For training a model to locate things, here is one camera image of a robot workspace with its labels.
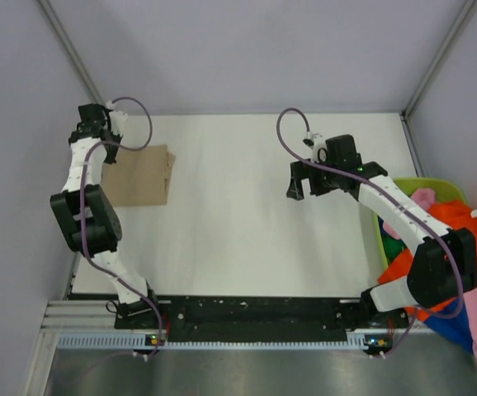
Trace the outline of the left aluminium frame post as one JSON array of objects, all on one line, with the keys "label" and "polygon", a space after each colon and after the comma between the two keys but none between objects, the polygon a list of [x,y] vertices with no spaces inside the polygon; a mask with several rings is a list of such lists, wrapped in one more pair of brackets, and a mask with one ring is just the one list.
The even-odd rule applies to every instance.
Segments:
[{"label": "left aluminium frame post", "polygon": [[68,32],[49,0],[35,0],[34,3],[39,8],[40,14],[45,19],[48,27],[51,29],[56,41],[59,43],[64,56],[73,70],[74,75],[80,82],[88,99],[92,102],[106,104],[106,100],[100,93],[97,85],[94,83],[91,74],[85,66],[82,57],[70,39]]}]

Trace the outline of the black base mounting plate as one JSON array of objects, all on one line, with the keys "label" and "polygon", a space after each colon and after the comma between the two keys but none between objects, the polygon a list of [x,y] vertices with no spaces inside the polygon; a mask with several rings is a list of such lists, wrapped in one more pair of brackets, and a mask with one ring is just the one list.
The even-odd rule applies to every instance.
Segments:
[{"label": "black base mounting plate", "polygon": [[160,296],[152,310],[140,301],[116,306],[119,330],[163,328],[170,342],[340,342],[357,329],[406,328],[403,309],[379,313],[359,299]]}]

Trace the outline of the right aluminium frame post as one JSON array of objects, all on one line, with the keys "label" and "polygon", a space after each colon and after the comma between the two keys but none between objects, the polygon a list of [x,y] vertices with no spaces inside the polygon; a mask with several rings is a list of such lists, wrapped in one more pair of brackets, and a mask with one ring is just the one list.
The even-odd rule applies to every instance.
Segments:
[{"label": "right aluminium frame post", "polygon": [[460,39],[460,36],[465,31],[476,10],[477,0],[467,0],[462,2],[458,14],[444,35],[442,42],[437,47],[437,52],[432,57],[432,60],[426,71],[423,73],[421,80],[415,87],[407,105],[401,111],[402,119],[405,122],[407,122],[418,109],[427,90],[432,85],[433,80],[440,73],[440,70],[448,59],[457,41]]}]

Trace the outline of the blue t shirt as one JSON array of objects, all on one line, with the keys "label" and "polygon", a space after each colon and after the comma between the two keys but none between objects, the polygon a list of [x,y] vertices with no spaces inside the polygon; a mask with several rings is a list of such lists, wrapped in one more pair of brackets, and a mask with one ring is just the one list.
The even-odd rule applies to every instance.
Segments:
[{"label": "blue t shirt", "polygon": [[430,315],[425,321],[428,328],[444,337],[447,341],[460,346],[464,351],[473,353],[473,338],[465,304],[453,318],[440,318]]}]

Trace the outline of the green plastic basket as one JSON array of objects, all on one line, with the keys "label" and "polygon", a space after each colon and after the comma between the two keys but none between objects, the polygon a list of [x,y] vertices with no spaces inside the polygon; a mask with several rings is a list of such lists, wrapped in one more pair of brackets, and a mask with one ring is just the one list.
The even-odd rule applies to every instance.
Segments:
[{"label": "green plastic basket", "polygon": [[[463,191],[455,184],[444,179],[431,177],[397,177],[394,179],[394,182],[407,196],[411,196],[418,188],[431,188],[436,192],[437,202],[459,200],[464,204],[468,204],[468,200]],[[401,253],[401,242],[397,242],[395,248],[390,248],[393,245],[393,239],[383,230],[383,220],[378,214],[373,214],[373,224],[381,267],[383,270],[386,270],[390,263]]]}]

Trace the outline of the aluminium frame post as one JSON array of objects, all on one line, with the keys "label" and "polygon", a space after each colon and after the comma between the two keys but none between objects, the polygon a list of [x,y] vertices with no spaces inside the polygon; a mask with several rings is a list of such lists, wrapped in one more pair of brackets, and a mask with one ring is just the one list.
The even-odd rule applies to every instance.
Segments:
[{"label": "aluminium frame post", "polygon": [[437,47],[437,52],[432,57],[432,60],[426,71],[423,73],[421,80],[415,87],[407,105],[401,111],[402,119],[405,122],[407,122],[418,109],[427,90],[432,85],[433,80],[440,73],[440,70],[448,59],[457,41],[460,39],[460,36],[465,31],[476,10],[477,0],[467,0],[462,2],[458,14],[444,35],[442,42]]},{"label": "aluminium frame post", "polygon": [[74,75],[80,82],[88,99],[92,102],[106,104],[106,100],[100,93],[97,85],[94,83],[91,74],[85,66],[82,57],[70,39],[68,32],[49,0],[35,0],[34,3],[39,8],[40,14],[45,19],[48,27],[51,29],[56,41],[59,43],[64,56],[73,70]]}]

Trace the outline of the beige t shirt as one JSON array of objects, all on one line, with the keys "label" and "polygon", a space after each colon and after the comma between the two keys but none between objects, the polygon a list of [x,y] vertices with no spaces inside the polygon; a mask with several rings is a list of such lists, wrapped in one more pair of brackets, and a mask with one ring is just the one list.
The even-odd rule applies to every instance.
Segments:
[{"label": "beige t shirt", "polygon": [[102,190],[115,208],[166,205],[175,161],[166,144],[120,150],[114,164],[103,166]]}]

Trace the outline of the orange t shirt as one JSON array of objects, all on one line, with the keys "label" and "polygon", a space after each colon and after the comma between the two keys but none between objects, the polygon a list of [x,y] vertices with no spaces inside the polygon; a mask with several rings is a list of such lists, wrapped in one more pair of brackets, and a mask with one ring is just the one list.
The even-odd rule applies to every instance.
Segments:
[{"label": "orange t shirt", "polygon": [[[422,208],[432,217],[450,225],[453,229],[467,228],[475,236],[477,251],[477,216],[472,217],[474,211],[467,204],[460,200],[451,200],[443,203],[433,203],[432,205],[422,205]],[[378,278],[379,284],[394,281],[401,276],[406,276],[413,263],[413,255],[405,247],[387,269]]]}]

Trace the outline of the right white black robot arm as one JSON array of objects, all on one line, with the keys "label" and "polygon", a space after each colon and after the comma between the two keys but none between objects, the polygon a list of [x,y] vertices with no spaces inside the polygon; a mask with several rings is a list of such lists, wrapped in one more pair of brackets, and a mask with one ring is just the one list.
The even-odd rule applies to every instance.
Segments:
[{"label": "right white black robot arm", "polygon": [[365,324],[379,326],[396,309],[432,309],[477,287],[471,231],[434,218],[405,195],[380,164],[364,163],[351,135],[324,139],[308,131],[304,143],[312,157],[290,165],[287,197],[303,200],[303,181],[309,182],[313,196],[348,193],[390,225],[413,256],[407,274],[362,292],[359,314]]}]

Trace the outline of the dark green t shirt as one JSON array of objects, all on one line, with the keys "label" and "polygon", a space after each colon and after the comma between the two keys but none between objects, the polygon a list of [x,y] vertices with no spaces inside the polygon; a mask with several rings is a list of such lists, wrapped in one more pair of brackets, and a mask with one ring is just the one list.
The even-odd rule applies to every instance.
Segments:
[{"label": "dark green t shirt", "polygon": [[406,248],[403,241],[389,235],[382,235],[382,245],[389,262],[392,262]]}]

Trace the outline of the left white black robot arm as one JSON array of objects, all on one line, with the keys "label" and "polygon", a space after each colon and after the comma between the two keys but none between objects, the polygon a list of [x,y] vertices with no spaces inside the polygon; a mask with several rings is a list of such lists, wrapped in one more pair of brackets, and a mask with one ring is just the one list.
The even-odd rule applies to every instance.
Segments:
[{"label": "left white black robot arm", "polygon": [[78,108],[80,121],[68,138],[71,162],[59,193],[50,197],[50,208],[69,249],[79,253],[96,271],[114,285],[118,296],[117,314],[131,316],[144,327],[161,319],[161,307],[149,283],[123,262],[120,219],[102,189],[103,167],[116,163],[119,149],[138,152],[146,149],[153,135],[148,111],[149,132],[143,145],[122,144],[128,115],[116,109],[120,101],[145,106],[132,97],[118,97],[107,104],[91,103]]}]

